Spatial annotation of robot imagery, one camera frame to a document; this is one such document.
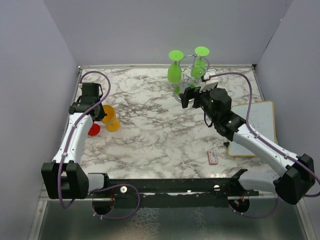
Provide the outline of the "red wine glass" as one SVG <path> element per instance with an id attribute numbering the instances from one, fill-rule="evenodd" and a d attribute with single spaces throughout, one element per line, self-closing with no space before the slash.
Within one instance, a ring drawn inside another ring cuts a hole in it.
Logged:
<path id="1" fill-rule="evenodd" d="M 101 130 L 101 127 L 98 124 L 93 123 L 92 127 L 88 131 L 88 135 L 91 137 L 96 136 L 99 134 L 100 130 Z"/>

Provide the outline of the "orange wine glass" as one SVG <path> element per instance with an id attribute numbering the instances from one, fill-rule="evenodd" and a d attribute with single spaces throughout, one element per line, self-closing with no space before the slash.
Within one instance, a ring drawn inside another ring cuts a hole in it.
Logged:
<path id="1" fill-rule="evenodd" d="M 105 127 L 109 132 L 116 132 L 120 128 L 120 121 L 117 119 L 115 109 L 106 104 L 102 107 L 106 116 L 101 122 L 105 124 Z"/>

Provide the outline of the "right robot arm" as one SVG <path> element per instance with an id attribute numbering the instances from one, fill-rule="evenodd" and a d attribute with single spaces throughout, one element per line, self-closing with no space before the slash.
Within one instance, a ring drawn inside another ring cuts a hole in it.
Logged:
<path id="1" fill-rule="evenodd" d="M 245 147 L 274 170 L 274 173 L 246 170 L 229 184 L 234 195 L 240 196 L 247 190 L 271 192 L 295 205 L 315 184 L 313 159 L 282 148 L 232 112 L 232 99 L 225 89 L 202 91 L 200 87 L 187 87 L 179 97 L 183 108 L 193 100 L 193 108 L 201 108 L 221 136 Z"/>

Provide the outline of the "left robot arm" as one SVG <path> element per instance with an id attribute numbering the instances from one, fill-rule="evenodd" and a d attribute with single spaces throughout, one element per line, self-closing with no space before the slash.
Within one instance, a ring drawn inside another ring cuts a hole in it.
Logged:
<path id="1" fill-rule="evenodd" d="M 83 83 L 81 96 L 69 107 L 67 130 L 59 150 L 52 162 L 44 163 L 41 168 L 50 199 L 85 199 L 92 191 L 103 198 L 110 193 L 106 174 L 86 174 L 80 166 L 90 128 L 107 115 L 100 102 L 102 96 L 100 84 Z"/>

